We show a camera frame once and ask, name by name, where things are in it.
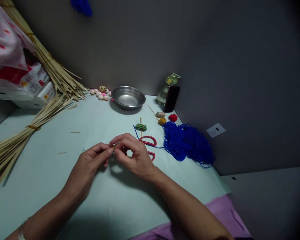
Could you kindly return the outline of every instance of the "red pom-pom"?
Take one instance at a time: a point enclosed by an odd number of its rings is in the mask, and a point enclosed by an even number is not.
[[[171,114],[171,115],[169,116],[169,119],[171,120],[171,122],[175,122],[175,121],[178,119],[178,117],[177,117],[177,115],[175,115],[175,114]]]

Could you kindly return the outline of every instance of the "table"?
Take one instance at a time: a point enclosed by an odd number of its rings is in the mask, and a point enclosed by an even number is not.
[[[155,103],[155,96],[146,96],[146,103],[133,111],[88,96],[78,107],[35,132],[5,186],[0,185],[0,239],[59,193],[81,152],[99,142],[108,143],[122,133],[135,136],[133,124],[141,116],[142,123],[148,126],[144,135],[153,136],[157,146],[163,146],[163,128],[147,105],[154,112],[162,111]],[[17,109],[0,125],[0,141],[22,131],[37,112]],[[203,169],[188,158],[178,162],[162,149],[149,146],[147,149],[156,154],[157,167],[202,203],[230,192],[214,168]],[[128,239],[169,222],[169,217],[165,202],[152,186],[110,161],[106,170],[97,173],[89,196],[58,239]]]

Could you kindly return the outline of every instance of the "pink clothing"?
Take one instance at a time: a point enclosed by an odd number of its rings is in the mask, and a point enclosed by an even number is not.
[[[27,71],[23,48],[35,54],[33,43],[0,7],[0,65]]]
[[[234,209],[227,195],[213,199],[206,207],[228,229],[234,238],[251,238],[247,227]],[[187,240],[176,224],[166,223],[140,234],[130,240]]]

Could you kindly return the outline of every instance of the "stainless steel bowl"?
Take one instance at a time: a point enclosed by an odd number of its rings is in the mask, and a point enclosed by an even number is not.
[[[138,89],[129,86],[120,86],[112,90],[111,96],[114,101],[125,110],[134,110],[141,107],[146,97]]]

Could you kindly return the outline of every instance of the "green craft piece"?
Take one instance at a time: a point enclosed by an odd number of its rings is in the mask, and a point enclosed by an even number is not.
[[[136,129],[139,130],[139,131],[142,131],[142,132],[145,132],[147,130],[147,128],[148,127],[146,125],[143,125],[143,124],[140,124],[140,123],[138,123],[136,125]]]

